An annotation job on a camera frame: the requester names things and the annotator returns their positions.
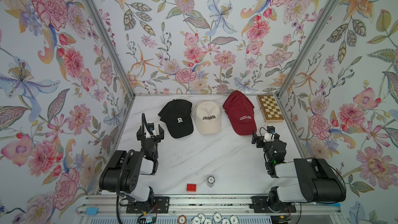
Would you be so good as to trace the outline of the black cap front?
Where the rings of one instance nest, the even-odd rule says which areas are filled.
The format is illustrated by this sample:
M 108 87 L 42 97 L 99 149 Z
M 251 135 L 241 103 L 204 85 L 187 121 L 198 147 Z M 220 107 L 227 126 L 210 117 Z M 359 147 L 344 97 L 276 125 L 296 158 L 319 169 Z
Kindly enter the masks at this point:
M 176 99 L 168 102 L 158 113 L 160 121 L 166 124 L 171 137 L 180 139 L 193 133 L 191 110 L 191 102 Z

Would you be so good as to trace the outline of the red cap back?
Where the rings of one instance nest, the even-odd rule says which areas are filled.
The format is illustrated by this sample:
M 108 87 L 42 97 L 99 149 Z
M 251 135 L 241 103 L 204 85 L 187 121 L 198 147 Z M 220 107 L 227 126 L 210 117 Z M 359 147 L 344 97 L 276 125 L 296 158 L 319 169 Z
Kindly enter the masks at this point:
M 246 97 L 228 99 L 223 107 L 236 134 L 247 136 L 257 131 L 254 106 Z

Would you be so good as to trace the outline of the cream cap front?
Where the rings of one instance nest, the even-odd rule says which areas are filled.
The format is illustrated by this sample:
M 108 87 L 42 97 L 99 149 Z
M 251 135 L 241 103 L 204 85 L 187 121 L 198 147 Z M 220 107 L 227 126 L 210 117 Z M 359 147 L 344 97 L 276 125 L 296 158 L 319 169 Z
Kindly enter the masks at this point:
M 221 115 L 221 107 L 214 101 L 198 103 L 191 114 L 201 135 L 219 133 L 222 127 Z

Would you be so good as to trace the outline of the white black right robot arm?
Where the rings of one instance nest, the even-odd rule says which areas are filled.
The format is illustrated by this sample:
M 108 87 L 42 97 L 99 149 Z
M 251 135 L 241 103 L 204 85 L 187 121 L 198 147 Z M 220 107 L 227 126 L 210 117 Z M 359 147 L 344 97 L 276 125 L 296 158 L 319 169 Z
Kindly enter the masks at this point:
M 287 143 L 274 131 L 264 136 L 252 133 L 252 141 L 263 149 L 265 167 L 272 178 L 290 178 L 293 184 L 275 186 L 268 193 L 268 204 L 322 203 L 335 204 L 346 199 L 346 188 L 324 159 L 296 158 L 286 162 Z

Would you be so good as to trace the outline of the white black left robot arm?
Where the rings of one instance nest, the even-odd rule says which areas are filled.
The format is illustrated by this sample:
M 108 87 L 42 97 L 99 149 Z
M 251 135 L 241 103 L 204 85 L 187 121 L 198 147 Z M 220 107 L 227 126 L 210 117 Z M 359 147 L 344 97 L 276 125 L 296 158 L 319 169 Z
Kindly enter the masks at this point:
M 141 175 L 154 175 L 159 162 L 158 144 L 164 139 L 164 130 L 156 132 L 153 123 L 141 125 L 137 132 L 141 150 L 117 150 L 99 178 L 102 191 L 115 193 L 133 203 L 154 204 L 153 189 L 139 182 Z

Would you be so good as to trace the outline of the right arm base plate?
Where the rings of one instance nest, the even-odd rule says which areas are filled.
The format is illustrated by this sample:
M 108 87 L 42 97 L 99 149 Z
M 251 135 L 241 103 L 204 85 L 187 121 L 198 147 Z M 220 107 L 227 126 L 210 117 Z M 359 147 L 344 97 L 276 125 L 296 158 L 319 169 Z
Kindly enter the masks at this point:
M 291 214 L 297 212 L 293 203 L 281 202 L 276 197 L 253 196 L 251 201 L 249 208 L 253 209 L 255 213 Z

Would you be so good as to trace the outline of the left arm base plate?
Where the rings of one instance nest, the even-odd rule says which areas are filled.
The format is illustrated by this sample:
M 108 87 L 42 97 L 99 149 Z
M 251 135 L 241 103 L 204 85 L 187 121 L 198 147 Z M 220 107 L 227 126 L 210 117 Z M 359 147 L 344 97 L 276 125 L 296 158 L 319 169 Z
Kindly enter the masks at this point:
M 149 198 L 146 202 L 129 203 L 126 207 L 127 214 L 167 214 L 169 212 L 170 197 Z

